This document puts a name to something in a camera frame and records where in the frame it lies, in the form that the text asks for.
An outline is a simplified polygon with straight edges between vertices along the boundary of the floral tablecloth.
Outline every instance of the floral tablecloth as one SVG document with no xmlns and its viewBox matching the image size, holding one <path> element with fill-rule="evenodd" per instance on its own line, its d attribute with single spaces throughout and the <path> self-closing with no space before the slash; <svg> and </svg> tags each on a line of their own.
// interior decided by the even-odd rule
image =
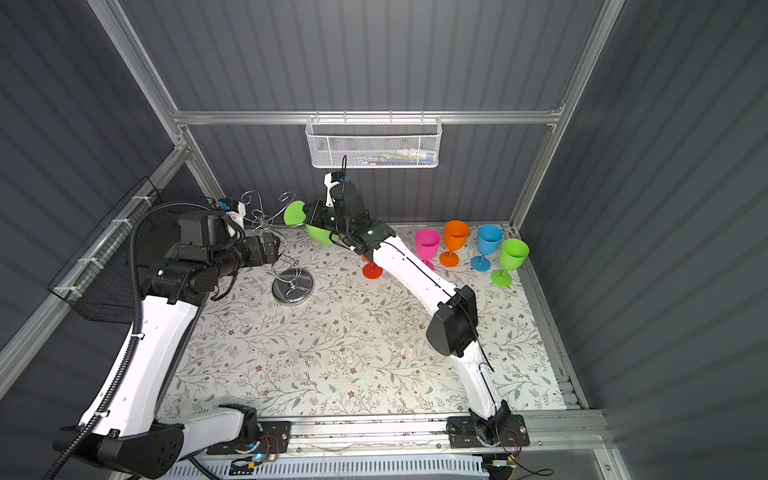
<svg viewBox="0 0 768 480">
<path fill-rule="evenodd" d="M 418 228 L 396 230 L 413 248 Z M 232 293 L 206 305 L 159 416 L 190 415 L 225 402 L 251 405 L 262 417 L 467 410 L 458 375 L 426 340 L 426 311 L 402 284 L 386 272 L 366 279 L 364 260 L 319 245 L 303 229 L 281 231 L 289 240 L 287 254 L 314 275 L 312 297 L 283 306 L 272 297 L 266 267 L 241 270 Z M 477 293 L 480 340 L 511 408 L 563 409 L 516 273 L 512 286 L 502 289 L 491 282 L 491 271 L 469 266 L 476 234 L 472 228 L 456 268 L 433 259 L 437 272 Z M 490 258 L 492 271 L 498 269 L 498 253 Z M 229 281 L 222 279 L 220 288 Z"/>
</svg>

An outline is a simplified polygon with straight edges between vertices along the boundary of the blue wine glass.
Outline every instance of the blue wine glass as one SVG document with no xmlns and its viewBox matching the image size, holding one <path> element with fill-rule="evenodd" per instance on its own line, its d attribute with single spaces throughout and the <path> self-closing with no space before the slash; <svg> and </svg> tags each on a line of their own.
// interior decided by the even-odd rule
<svg viewBox="0 0 768 480">
<path fill-rule="evenodd" d="M 491 261 L 486 257 L 494 253 L 502 244 L 504 232 L 495 225 L 483 225 L 478 230 L 478 252 L 480 255 L 469 261 L 473 269 L 478 272 L 487 272 L 491 268 Z"/>
</svg>

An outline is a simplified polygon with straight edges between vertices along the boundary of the black cable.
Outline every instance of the black cable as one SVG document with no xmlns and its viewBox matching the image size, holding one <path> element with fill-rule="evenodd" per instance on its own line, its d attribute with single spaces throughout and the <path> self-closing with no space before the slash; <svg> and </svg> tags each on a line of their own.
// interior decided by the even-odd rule
<svg viewBox="0 0 768 480">
<path fill-rule="evenodd" d="M 467 318 L 469 318 L 469 312 L 467 312 L 467 309 L 464 308 L 464 306 L 461 303 L 458 306 L 460 306 L 462 310 L 464 310 L 464 314 L 467 316 Z M 469 324 L 472 325 L 472 330 L 474 330 L 475 332 L 475 341 L 478 343 L 478 347 L 480 347 L 480 353 L 482 353 L 482 358 L 485 359 L 485 361 L 480 365 L 485 364 L 488 366 L 489 369 L 491 369 L 492 373 L 496 373 L 496 371 L 491 366 L 491 363 L 488 361 L 488 356 L 485 355 L 485 350 L 482 348 L 482 344 L 480 343 L 480 334 L 478 333 L 478 328 L 475 326 L 474 323 L 472 323 L 472 319 L 469 320 Z"/>
<path fill-rule="evenodd" d="M 488 390 L 488 394 L 491 396 L 491 398 L 493 398 L 493 394 L 491 393 L 491 387 L 489 387 L 488 386 L 488 382 L 485 381 L 485 377 L 482 375 L 482 370 L 480 370 L 480 378 L 482 379 L 483 383 L 485 384 L 485 388 Z M 496 404 L 495 403 L 493 404 L 493 409 L 494 409 L 493 418 L 495 420 L 496 416 L 498 415 L 498 408 L 496 408 Z M 507 460 L 509 460 L 511 458 L 512 461 L 515 463 L 515 465 L 517 465 L 518 467 L 522 468 L 523 470 L 525 470 L 526 472 L 528 472 L 530 474 L 530 475 L 526 475 L 523 478 L 527 478 L 528 476 L 531 476 L 531 475 L 537 475 L 539 477 L 548 477 L 548 476 L 554 474 L 554 470 L 552 470 L 551 468 L 542 468 L 541 470 L 537 470 L 537 471 L 534 472 L 533 470 L 528 470 L 523 465 L 520 465 L 520 463 L 517 460 L 515 460 L 515 457 L 512 456 L 509 453 L 509 451 L 507 450 L 507 447 L 504 446 L 504 442 L 502 442 L 502 437 L 498 434 L 498 425 L 496 425 L 495 421 L 493 422 L 493 428 L 496 431 L 496 438 L 498 439 L 498 444 L 504 449 L 504 453 L 507 455 Z"/>
<path fill-rule="evenodd" d="M 141 312 L 141 285 L 139 284 L 139 273 L 138 273 L 137 261 L 136 261 L 136 239 L 137 239 L 139 227 L 147 218 L 149 218 L 149 216 L 159 211 L 166 210 L 167 208 L 171 208 L 171 207 L 184 207 L 184 206 L 210 210 L 209 207 L 193 204 L 191 202 L 169 202 L 167 204 L 157 205 L 156 207 L 152 207 L 146 212 L 144 212 L 144 214 L 141 217 L 139 217 L 138 221 L 133 226 L 133 228 L 131 228 L 131 243 L 130 243 L 131 293 L 132 293 L 133 302 L 134 302 L 134 321 L 131 324 L 131 338 L 128 340 L 128 346 L 125 349 L 125 354 L 123 355 L 123 359 L 120 361 L 118 370 L 114 374 L 112 383 L 110 383 L 109 387 L 107 388 L 107 391 L 104 392 L 104 396 L 99 402 L 99 405 L 96 408 L 94 415 L 83 426 L 80 433 L 78 433 L 78 436 L 76 436 L 74 440 L 72 440 L 72 443 L 69 444 L 69 446 L 61 454 L 59 454 L 58 458 L 56 458 L 56 460 L 51 464 L 51 466 L 48 468 L 48 471 L 45 473 L 45 475 L 43 475 L 43 480 L 53 480 L 53 478 L 59 473 L 59 471 L 61 471 L 61 468 L 64 466 L 67 460 L 69 460 L 69 458 L 72 457 L 72 454 L 74 454 L 78 450 L 78 448 L 80 448 L 80 445 L 86 439 L 86 437 L 88 437 L 88 435 L 90 435 L 90 433 L 93 432 L 93 429 L 99 423 L 99 420 L 101 420 L 101 414 L 109 410 L 109 405 L 112 403 L 114 394 L 120 388 L 120 385 L 123 382 L 123 378 L 125 377 L 125 373 L 127 372 L 128 367 L 131 364 L 131 360 L 134 358 L 134 354 L 136 353 L 136 347 L 138 346 L 138 343 L 139 343 L 139 336 L 141 335 L 141 324 L 143 321 L 142 312 Z"/>
<path fill-rule="evenodd" d="M 344 179 L 346 178 L 346 155 L 341 159 L 341 199 L 344 200 L 344 184 L 346 182 Z"/>
<path fill-rule="evenodd" d="M 527 469 L 526 467 L 524 467 L 523 465 L 520 465 L 520 462 L 518 462 L 518 461 L 517 461 L 517 460 L 515 460 L 514 458 L 512 459 L 512 461 L 515 463 L 515 465 L 517 465 L 518 467 L 520 467 L 520 468 L 522 468 L 523 470 L 525 470 L 526 472 L 528 472 L 528 475 L 522 476 L 522 477 L 520 477 L 518 480 L 522 480 L 523 478 L 528 478 L 528 477 L 531 477 L 531 476 L 533 476 L 533 475 L 536 475 L 536 476 L 538 476 L 538 477 L 548 477 L 548 476 L 550 476 L 550 475 L 553 475 L 553 474 L 554 474 L 554 470 L 552 470 L 551 468 L 542 468 L 541 470 L 536 470 L 536 471 L 534 472 L 533 470 L 528 470 L 528 469 Z"/>
<path fill-rule="evenodd" d="M 220 477 L 217 477 L 216 475 L 211 473 L 207 468 L 203 467 L 201 463 L 197 460 L 197 458 L 190 457 L 187 460 L 189 460 L 192 463 L 192 465 L 194 465 L 198 470 L 200 470 L 200 473 L 205 475 L 208 478 L 208 480 L 221 480 Z"/>
<path fill-rule="evenodd" d="M 235 285 L 235 280 L 237 280 L 237 271 L 235 270 L 232 272 L 232 280 L 230 281 L 230 285 L 227 287 L 227 291 L 222 293 L 221 295 L 216 295 L 215 297 L 211 298 L 211 301 L 218 302 L 219 300 L 223 299 L 225 296 L 229 295 L 232 291 L 232 287 Z"/>
</svg>

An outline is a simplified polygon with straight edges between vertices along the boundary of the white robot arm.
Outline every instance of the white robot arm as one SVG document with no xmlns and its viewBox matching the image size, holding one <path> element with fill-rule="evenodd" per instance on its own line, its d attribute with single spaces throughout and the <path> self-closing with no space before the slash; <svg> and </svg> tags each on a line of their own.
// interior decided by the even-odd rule
<svg viewBox="0 0 768 480">
<path fill-rule="evenodd" d="M 498 432 L 504 431 L 511 412 L 493 386 L 491 366 L 478 342 L 475 292 L 468 286 L 459 289 L 431 271 L 392 228 L 372 219 L 346 170 L 326 174 L 324 183 L 326 198 L 300 203 L 304 215 L 294 217 L 294 222 L 303 217 L 308 225 L 328 230 L 332 243 L 389 271 L 421 301 L 432 317 L 427 340 L 456 368 L 478 439 L 486 445 L 497 444 Z"/>
<path fill-rule="evenodd" d="M 511 412 L 493 386 L 490 365 L 478 343 L 475 292 L 468 286 L 459 289 L 432 272 L 392 228 L 372 220 L 344 172 L 326 175 L 326 186 L 325 201 L 303 205 L 306 218 L 313 226 L 328 230 L 332 242 L 389 271 L 419 299 L 432 317 L 426 332 L 428 341 L 449 358 L 465 387 L 475 434 L 483 444 L 496 445 L 498 432 L 504 431 Z M 141 319 L 141 332 L 128 333 L 109 376 L 79 425 L 59 430 L 54 447 L 62 455 L 46 478 L 53 478 L 69 456 L 102 468 L 158 478 L 178 459 L 210 445 L 258 443 L 261 433 L 256 411 L 247 406 L 221 405 L 172 422 L 155 419 L 156 406 L 208 293 L 222 276 L 235 273 L 241 266 L 277 259 L 276 239 L 265 238 L 262 244 L 258 237 L 245 237 L 242 215 L 238 215 L 241 210 L 235 207 L 231 213 L 237 214 L 233 215 L 199 210 L 180 217 L 182 242 L 144 281 L 142 315 L 134 321 Z M 104 399 L 111 399 L 108 408 Z"/>
<path fill-rule="evenodd" d="M 399 237 L 390 237 L 381 242 L 381 246 L 373 253 L 373 261 L 405 285 L 432 318 L 440 310 L 440 305 L 448 305 L 459 290 L 456 285 L 427 268 Z M 430 324 L 431 329 L 438 326 L 437 323 Z M 488 363 L 485 362 L 474 333 L 475 329 L 472 329 L 473 339 L 464 347 L 461 356 L 456 355 L 458 352 L 450 353 L 448 360 L 464 384 L 470 410 L 482 418 L 490 419 L 502 407 L 502 398 L 491 382 Z M 446 350 L 451 352 L 450 348 L 443 348 L 440 353 L 445 355 Z"/>
</svg>

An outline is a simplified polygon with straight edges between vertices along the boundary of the gray wall panel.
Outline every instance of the gray wall panel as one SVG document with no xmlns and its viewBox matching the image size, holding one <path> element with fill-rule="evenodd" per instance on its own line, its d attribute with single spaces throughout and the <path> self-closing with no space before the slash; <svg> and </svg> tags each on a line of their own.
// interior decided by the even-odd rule
<svg viewBox="0 0 768 480">
<path fill-rule="evenodd" d="M 0 71 L 2 348 L 172 144 L 85 2 L 0 2 Z M 55 431 L 77 423 L 122 339 L 66 317 L 0 402 L 1 477 L 45 473 Z M 71 461 L 59 478 L 106 476 Z"/>
<path fill-rule="evenodd" d="M 767 65 L 764 2 L 628 2 L 522 229 L 640 480 L 763 470 Z"/>
<path fill-rule="evenodd" d="M 179 169 L 174 177 L 170 179 L 168 185 L 165 186 L 163 191 L 171 194 L 183 194 L 191 197 L 199 197 L 198 200 L 200 200 L 203 196 L 203 191 L 200 189 L 200 185 L 197 184 L 197 180 L 195 180 L 194 175 L 186 166 L 183 166 Z"/>
<path fill-rule="evenodd" d="M 286 190 L 305 201 L 324 194 L 325 171 L 311 166 L 303 127 L 192 131 L 228 195 L 258 190 L 270 212 Z M 355 169 L 351 175 L 366 206 L 383 220 L 504 220 L 547 131 L 544 125 L 446 125 L 437 168 Z"/>
<path fill-rule="evenodd" d="M 104 45 L 86 5 L 0 3 L 0 191 L 8 199 L 0 222 L 9 232 L 0 245 L 9 314 L 0 346 L 99 220 L 170 151 L 119 55 Z"/>
<path fill-rule="evenodd" d="M 67 315 L 0 402 L 0 475 L 40 478 L 56 459 L 59 428 L 77 425 L 112 367 L 127 325 Z M 109 472 L 70 460 L 57 478 L 100 479 Z"/>
<path fill-rule="evenodd" d="M 185 110 L 556 108 L 599 6 L 123 2 Z"/>
</svg>

